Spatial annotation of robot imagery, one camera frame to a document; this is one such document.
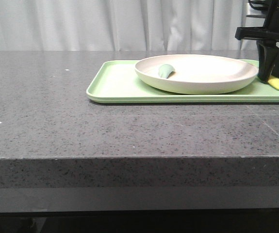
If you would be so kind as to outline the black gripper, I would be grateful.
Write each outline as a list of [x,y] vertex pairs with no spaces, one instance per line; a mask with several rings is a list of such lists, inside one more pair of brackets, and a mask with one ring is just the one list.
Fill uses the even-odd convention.
[[277,53],[275,43],[279,42],[279,0],[249,0],[248,4],[252,10],[261,11],[253,17],[264,18],[263,26],[238,27],[235,38],[258,40],[258,77],[262,83],[268,83],[270,75],[279,78],[279,48]]

